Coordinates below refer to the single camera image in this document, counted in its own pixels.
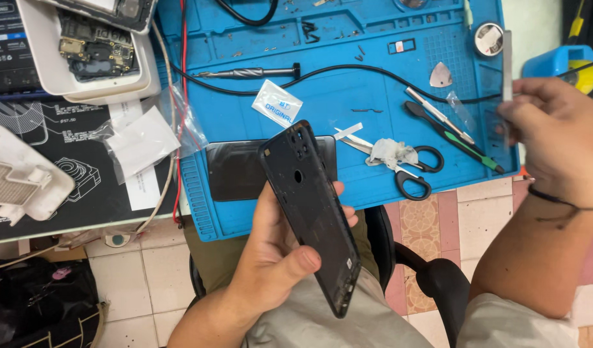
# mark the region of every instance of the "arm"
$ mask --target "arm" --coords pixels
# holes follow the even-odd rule
[[[560,79],[515,81],[522,93],[499,113],[526,145],[534,188],[581,208],[593,208],[593,100]],[[563,221],[571,207],[531,194],[487,249],[473,276],[470,299],[492,293],[549,318],[571,310],[593,211]]]
[[[333,183],[337,194],[343,184]],[[343,208],[350,226],[358,217]],[[320,269],[320,255],[298,246],[277,198],[268,183],[254,212],[253,227],[234,277],[195,304],[169,337],[168,347],[239,347],[262,313],[280,306],[292,287]]]

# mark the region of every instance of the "scissors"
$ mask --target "scissors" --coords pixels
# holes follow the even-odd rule
[[[374,148],[374,146],[371,145],[371,143],[369,143],[361,138],[355,137],[354,135],[347,135],[346,138],[347,139],[342,138],[340,140],[343,141],[345,144],[354,147],[357,150],[360,150],[362,152],[365,152],[368,155],[371,155],[372,149]],[[444,167],[444,165],[445,165],[445,160],[444,160],[442,154],[440,153],[440,151],[436,150],[435,148],[433,148],[431,146],[417,146],[414,149],[416,150],[417,153],[421,152],[421,151],[430,152],[431,154],[436,156],[436,158],[438,159],[438,164],[436,165],[436,167],[431,167],[421,161],[419,161],[416,164],[411,164],[411,163],[407,163],[407,164],[410,164],[418,169],[421,169],[421,171],[424,171],[426,173],[437,173],[440,170],[442,170],[442,167]],[[423,186],[425,189],[425,193],[421,196],[413,196],[413,195],[407,193],[406,190],[404,189],[404,184],[405,184],[406,180],[414,181],[417,184]],[[401,194],[403,194],[406,198],[410,199],[411,201],[422,201],[424,199],[427,199],[432,194],[432,186],[430,186],[430,184],[428,182],[426,182],[423,177],[418,177],[415,174],[412,174],[411,172],[409,172],[408,170],[405,170],[404,168],[402,168],[399,165],[397,167],[395,167],[395,184],[397,185],[397,188],[400,190]]]

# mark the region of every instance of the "black office chair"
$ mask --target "black office chair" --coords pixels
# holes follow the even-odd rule
[[[466,306],[468,306],[470,283],[466,276],[451,260],[433,259],[426,262],[414,251],[393,241],[393,231],[384,206],[365,209],[365,221],[368,225],[368,239],[374,259],[378,264],[382,291],[386,291],[396,264],[406,265],[414,270],[416,282],[421,291],[433,298],[438,306],[449,345],[455,348],[460,328],[464,323]],[[192,257],[189,257],[189,272],[197,295],[189,305],[191,307],[200,298],[206,296],[206,289]]]

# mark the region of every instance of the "black scissors handle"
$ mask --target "black scissors handle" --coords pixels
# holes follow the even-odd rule
[[[413,164],[413,166],[421,169],[422,171],[424,171],[426,173],[438,173],[440,170],[442,170],[442,167],[445,166],[444,157],[442,156],[440,151],[436,150],[435,148],[433,148],[431,146],[416,146],[414,149],[416,150],[417,154],[421,151],[429,152],[429,153],[433,154],[436,157],[436,159],[438,160],[438,164],[434,168],[432,168],[431,166],[429,166],[421,161],[419,161],[419,163],[417,163],[416,165]]]
[[[407,180],[414,181],[415,183],[423,186],[425,189],[425,193],[422,196],[413,196],[407,193],[404,189],[404,183],[406,183]],[[424,199],[427,199],[429,195],[432,194],[432,187],[429,186],[429,184],[425,181],[423,177],[415,178],[402,170],[395,173],[395,184],[397,184],[397,188],[400,190],[401,194],[403,194],[404,197],[410,199],[411,201],[422,201]]]

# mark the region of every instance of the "crumpled tissue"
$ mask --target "crumpled tissue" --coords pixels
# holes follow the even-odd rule
[[[395,170],[402,163],[416,164],[419,154],[412,146],[405,146],[403,141],[380,139],[372,147],[372,153],[365,164],[373,166],[385,163],[390,170]]]

